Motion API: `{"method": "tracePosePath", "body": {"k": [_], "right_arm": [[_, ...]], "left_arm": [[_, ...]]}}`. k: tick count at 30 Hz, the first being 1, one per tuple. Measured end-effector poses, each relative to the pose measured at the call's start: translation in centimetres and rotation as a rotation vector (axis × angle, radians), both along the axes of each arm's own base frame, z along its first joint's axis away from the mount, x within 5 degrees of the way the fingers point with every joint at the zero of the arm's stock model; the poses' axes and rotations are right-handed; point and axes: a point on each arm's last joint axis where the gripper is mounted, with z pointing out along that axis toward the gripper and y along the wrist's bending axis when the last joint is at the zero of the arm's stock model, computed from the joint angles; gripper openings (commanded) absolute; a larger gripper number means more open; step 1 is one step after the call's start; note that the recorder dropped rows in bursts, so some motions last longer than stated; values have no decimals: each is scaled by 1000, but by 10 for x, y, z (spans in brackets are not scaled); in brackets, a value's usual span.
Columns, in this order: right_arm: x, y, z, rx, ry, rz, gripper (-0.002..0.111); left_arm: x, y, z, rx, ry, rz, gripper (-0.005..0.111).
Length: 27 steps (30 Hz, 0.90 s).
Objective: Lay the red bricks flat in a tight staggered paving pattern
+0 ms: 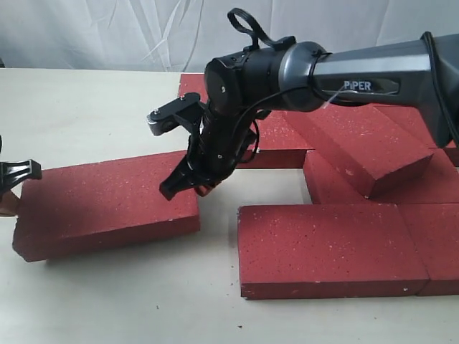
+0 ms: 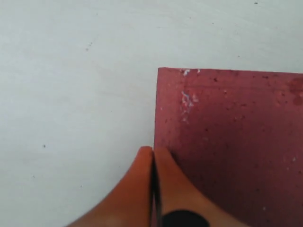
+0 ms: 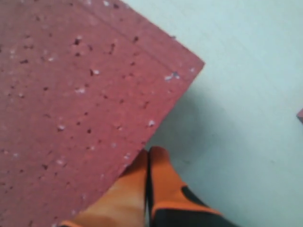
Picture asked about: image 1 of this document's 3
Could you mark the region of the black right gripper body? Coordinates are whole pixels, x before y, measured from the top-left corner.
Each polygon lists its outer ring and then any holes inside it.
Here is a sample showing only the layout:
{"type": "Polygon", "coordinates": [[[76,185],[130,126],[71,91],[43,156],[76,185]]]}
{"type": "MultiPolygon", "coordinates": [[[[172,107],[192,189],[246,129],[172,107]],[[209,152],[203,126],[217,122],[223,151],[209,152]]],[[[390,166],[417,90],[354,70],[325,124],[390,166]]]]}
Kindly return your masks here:
{"type": "Polygon", "coordinates": [[[258,141],[258,127],[250,129],[255,117],[255,110],[226,117],[205,108],[199,134],[190,134],[185,156],[159,186],[161,194],[172,199],[182,191],[195,192],[200,183],[227,179],[258,141]]]}

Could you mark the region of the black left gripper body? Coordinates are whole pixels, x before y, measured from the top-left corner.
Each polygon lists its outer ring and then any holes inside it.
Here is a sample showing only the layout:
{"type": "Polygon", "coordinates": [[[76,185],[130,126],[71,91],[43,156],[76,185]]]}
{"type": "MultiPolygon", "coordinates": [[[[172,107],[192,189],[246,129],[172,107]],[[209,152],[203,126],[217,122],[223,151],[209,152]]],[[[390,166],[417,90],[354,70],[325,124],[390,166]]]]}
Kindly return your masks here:
{"type": "Polygon", "coordinates": [[[42,167],[32,160],[1,162],[1,195],[3,196],[25,180],[41,180],[42,167]]]}

